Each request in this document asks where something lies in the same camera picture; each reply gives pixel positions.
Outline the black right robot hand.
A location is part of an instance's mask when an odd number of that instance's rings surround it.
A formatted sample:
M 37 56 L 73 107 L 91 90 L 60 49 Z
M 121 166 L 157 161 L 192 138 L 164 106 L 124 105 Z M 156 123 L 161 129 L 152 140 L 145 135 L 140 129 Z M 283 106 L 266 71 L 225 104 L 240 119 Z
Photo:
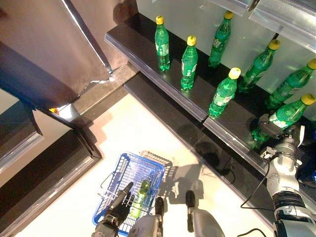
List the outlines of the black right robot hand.
M 291 138 L 294 140 L 294 145 L 299 147 L 305 137 L 306 127 L 304 125 L 291 125 L 286 129 L 282 129 L 275 125 L 273 122 L 269 121 L 269 115 L 263 114 L 259 117 L 258 126 L 261 131 L 270 137 L 281 140 L 284 138 Z

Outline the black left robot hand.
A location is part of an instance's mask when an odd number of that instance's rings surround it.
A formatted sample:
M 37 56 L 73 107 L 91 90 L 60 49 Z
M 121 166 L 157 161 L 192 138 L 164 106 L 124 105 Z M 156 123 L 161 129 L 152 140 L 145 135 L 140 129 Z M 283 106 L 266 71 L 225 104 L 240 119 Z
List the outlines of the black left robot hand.
M 131 194 L 134 183 L 130 182 L 123 190 L 119 190 L 117 197 L 109 205 L 103 221 L 106 225 L 119 227 L 127 218 L 135 196 Z

